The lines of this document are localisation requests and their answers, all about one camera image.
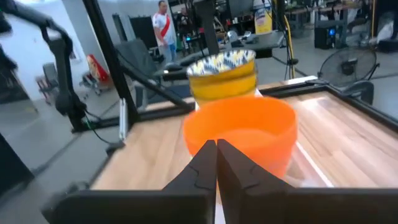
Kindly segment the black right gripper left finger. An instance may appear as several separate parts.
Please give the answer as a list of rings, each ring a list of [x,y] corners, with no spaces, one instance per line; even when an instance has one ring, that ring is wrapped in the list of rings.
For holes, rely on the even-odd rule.
[[[217,146],[207,141],[163,191],[173,198],[162,224],[214,224]]]

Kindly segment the black pillar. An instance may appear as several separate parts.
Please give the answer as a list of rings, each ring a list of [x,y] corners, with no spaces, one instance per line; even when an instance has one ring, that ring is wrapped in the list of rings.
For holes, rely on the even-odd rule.
[[[193,4],[202,21],[208,52],[210,55],[218,54],[220,49],[213,25],[215,13],[213,0],[193,0]]]

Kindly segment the yellow patterned ceramic bowl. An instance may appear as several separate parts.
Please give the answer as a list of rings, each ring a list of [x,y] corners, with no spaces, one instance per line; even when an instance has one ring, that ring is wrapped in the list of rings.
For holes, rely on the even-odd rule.
[[[253,50],[227,50],[192,63],[187,68],[187,77],[197,83],[243,77],[255,72],[255,59]]]
[[[229,80],[211,81],[207,83],[191,84],[190,88],[194,95],[212,95],[222,93],[240,93],[255,88],[257,76],[246,75],[243,77],[232,78]]]
[[[261,96],[261,93],[257,88],[255,88],[255,89],[249,90],[244,93],[227,94],[227,95],[222,95],[222,96],[196,96],[195,95],[194,99],[195,99],[198,107],[200,107],[201,105],[204,105],[204,104],[212,102],[212,101],[222,100],[225,98],[233,98],[233,97],[238,97],[238,96]]]

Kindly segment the orange plastic bowl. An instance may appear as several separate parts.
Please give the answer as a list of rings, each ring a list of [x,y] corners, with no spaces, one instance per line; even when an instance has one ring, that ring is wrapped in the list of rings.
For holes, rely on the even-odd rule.
[[[210,138],[270,134],[274,142],[297,140],[297,117],[285,101],[272,97],[242,96],[207,103],[190,113],[183,123],[191,155]]]
[[[210,140],[224,139],[244,155],[277,177],[282,178],[289,164],[293,144],[274,142],[275,137],[270,134],[254,136],[224,135]]]

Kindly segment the black floor fan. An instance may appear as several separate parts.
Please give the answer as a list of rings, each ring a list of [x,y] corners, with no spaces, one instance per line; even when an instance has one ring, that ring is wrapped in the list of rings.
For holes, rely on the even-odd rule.
[[[370,80],[379,67],[372,49],[348,47],[331,54],[321,65],[318,77],[343,88],[361,80]]]

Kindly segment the person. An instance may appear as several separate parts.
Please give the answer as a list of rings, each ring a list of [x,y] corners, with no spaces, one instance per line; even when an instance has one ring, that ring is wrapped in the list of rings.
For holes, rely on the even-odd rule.
[[[176,39],[172,18],[167,14],[167,4],[164,0],[158,2],[158,12],[152,17],[155,38],[159,49],[164,55],[166,63],[172,63],[176,59]]]

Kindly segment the grey office chair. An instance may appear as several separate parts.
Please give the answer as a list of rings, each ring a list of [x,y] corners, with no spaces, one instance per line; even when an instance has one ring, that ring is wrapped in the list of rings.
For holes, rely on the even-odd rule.
[[[44,75],[36,77],[35,81],[45,98],[46,104],[51,105],[59,94],[58,73],[54,63],[46,63],[42,68]]]

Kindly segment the black aluminium table frame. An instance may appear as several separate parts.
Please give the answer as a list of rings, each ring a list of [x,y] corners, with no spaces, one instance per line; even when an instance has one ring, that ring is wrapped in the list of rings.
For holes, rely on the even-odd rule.
[[[143,75],[132,73],[126,67],[122,66],[119,63],[118,57],[116,55],[116,49],[113,46],[109,32],[106,28],[106,24],[103,19],[98,1],[82,1],[88,13],[90,22],[93,25],[95,36],[99,40],[99,46],[110,69],[112,79],[114,81],[118,94],[121,98],[124,98],[126,100],[128,128],[131,128],[135,123],[181,116],[193,111],[193,103],[188,103],[177,96],[173,96],[170,93],[167,93],[166,91],[155,86],[154,84],[151,84],[144,78]],[[125,74],[132,76],[133,79],[137,80],[148,89],[168,99],[168,101],[172,103],[173,106],[166,106],[155,110],[139,112],[132,100],[132,96],[124,77]],[[301,95],[304,93],[315,93],[318,91],[329,91],[332,95],[335,95],[337,98],[341,99],[348,105],[361,111],[366,116],[375,120],[377,123],[383,125],[384,127],[392,130],[395,133],[398,133],[398,120],[375,109],[373,106],[367,105],[358,100],[355,100],[354,98],[343,95],[340,91],[336,90],[336,88],[326,83],[316,85],[313,81],[306,81],[301,84],[288,84],[286,86],[280,87],[261,87],[259,90],[259,94],[264,96],[274,96],[276,98],[287,98],[290,96]]]

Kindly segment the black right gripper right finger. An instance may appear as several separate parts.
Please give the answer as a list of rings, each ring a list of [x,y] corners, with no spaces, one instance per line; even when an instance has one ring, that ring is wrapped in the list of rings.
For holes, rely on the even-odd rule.
[[[217,141],[217,176],[226,224],[284,224],[293,187],[224,139]]]

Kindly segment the black computer tower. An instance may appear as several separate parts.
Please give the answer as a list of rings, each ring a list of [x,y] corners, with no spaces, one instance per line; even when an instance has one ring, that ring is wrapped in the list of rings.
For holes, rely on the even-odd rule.
[[[314,46],[316,49],[332,49],[335,47],[336,29],[334,27],[314,28]]]

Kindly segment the yellow labelled canister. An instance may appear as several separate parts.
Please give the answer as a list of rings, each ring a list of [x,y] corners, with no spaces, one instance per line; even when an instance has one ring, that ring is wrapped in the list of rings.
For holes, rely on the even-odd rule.
[[[254,13],[255,34],[266,34],[272,32],[272,10],[270,6],[257,9]]]

